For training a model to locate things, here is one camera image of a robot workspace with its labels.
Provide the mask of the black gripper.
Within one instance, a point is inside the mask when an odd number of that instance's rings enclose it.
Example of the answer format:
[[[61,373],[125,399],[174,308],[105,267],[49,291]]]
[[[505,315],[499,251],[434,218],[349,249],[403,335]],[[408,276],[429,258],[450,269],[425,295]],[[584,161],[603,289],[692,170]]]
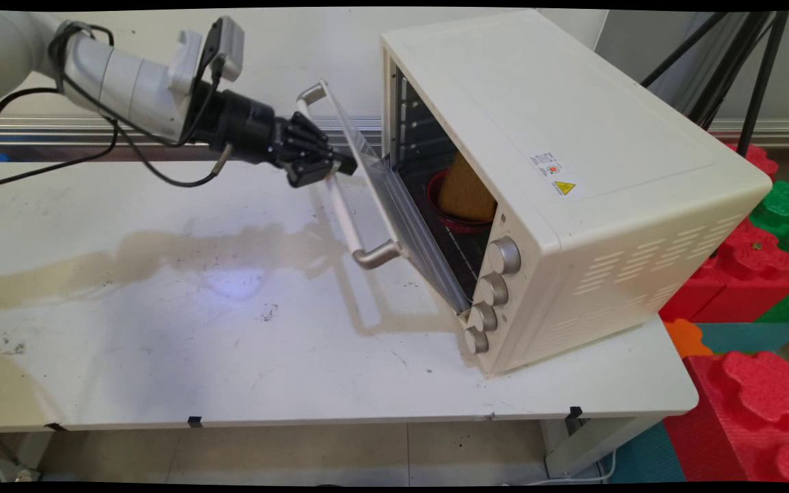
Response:
[[[253,164],[287,164],[292,188],[322,181],[330,174],[353,175],[356,160],[329,143],[327,134],[303,112],[284,116],[273,107],[230,90],[195,88],[192,93],[192,142]]]

